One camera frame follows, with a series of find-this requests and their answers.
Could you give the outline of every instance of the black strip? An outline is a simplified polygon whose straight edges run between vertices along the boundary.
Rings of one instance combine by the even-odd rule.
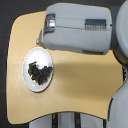
[[[122,66],[122,71],[123,71],[123,81],[125,81],[126,78],[127,78],[127,70],[126,70],[126,68],[123,67],[123,66]]]
[[[111,99],[109,103],[109,108],[108,108],[108,121],[110,120],[110,113],[111,113],[111,106],[112,106],[113,98]]]
[[[106,119],[103,119],[103,128],[106,128]]]
[[[58,114],[52,114],[52,128],[58,128]]]
[[[80,113],[75,112],[74,113],[74,119],[75,119],[75,128],[81,128]]]
[[[95,51],[87,51],[87,50],[83,50],[82,52],[85,54],[103,55],[103,52],[95,52]]]

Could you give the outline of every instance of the light wood surface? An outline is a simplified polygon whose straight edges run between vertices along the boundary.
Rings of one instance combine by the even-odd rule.
[[[22,76],[26,54],[36,45],[45,12],[20,16],[13,24],[7,63],[7,116],[12,124],[61,111],[107,118],[111,96],[122,85],[122,67],[110,51],[104,56],[50,51],[54,74],[41,93],[30,91]]]

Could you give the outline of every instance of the gray plastic object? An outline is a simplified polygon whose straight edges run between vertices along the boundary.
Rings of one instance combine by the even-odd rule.
[[[52,115],[43,116],[31,121],[29,128],[52,128]]]
[[[116,22],[116,34],[122,54],[128,59],[128,0],[121,6]]]
[[[46,17],[50,14],[55,14],[54,31],[45,33],[42,29],[37,44],[89,54],[106,54],[110,49],[112,19],[108,8],[58,3],[47,8]]]
[[[128,79],[112,99],[107,128],[128,128]]]

